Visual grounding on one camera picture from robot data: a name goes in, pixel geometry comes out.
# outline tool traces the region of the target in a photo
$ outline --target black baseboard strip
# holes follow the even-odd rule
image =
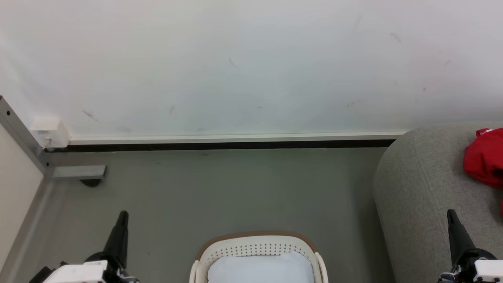
[[[57,148],[51,153],[66,152],[125,152],[125,151],[186,151],[186,150],[251,150],[251,149],[308,149],[308,148],[385,148],[394,139],[314,140],[314,141],[255,141],[246,143],[190,144],[132,144],[132,145],[75,145]]]

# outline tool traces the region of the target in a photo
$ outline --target gray upholstery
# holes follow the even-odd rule
[[[381,159],[374,196],[397,283],[436,282],[449,271],[449,208],[476,247],[503,258],[503,190],[463,172],[464,149],[486,127],[503,122],[418,128],[397,139]]]

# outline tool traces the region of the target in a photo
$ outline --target laundry basket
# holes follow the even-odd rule
[[[192,265],[189,283],[207,283],[208,270],[225,256],[275,256],[298,252],[313,268],[315,283],[328,283],[325,263],[305,236],[286,231],[258,231],[223,235],[204,244]]]

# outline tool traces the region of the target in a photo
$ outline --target white wall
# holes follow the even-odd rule
[[[501,0],[4,0],[0,91],[73,136],[503,119]]]
[[[37,192],[42,173],[0,125],[0,270]]]

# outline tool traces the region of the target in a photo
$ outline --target gray floor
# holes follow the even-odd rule
[[[129,273],[188,281],[198,249],[222,234],[290,230],[311,239],[331,282],[393,282],[373,202],[385,149],[55,154],[58,165],[107,164],[97,188],[55,184],[16,281],[101,250],[129,211]]]

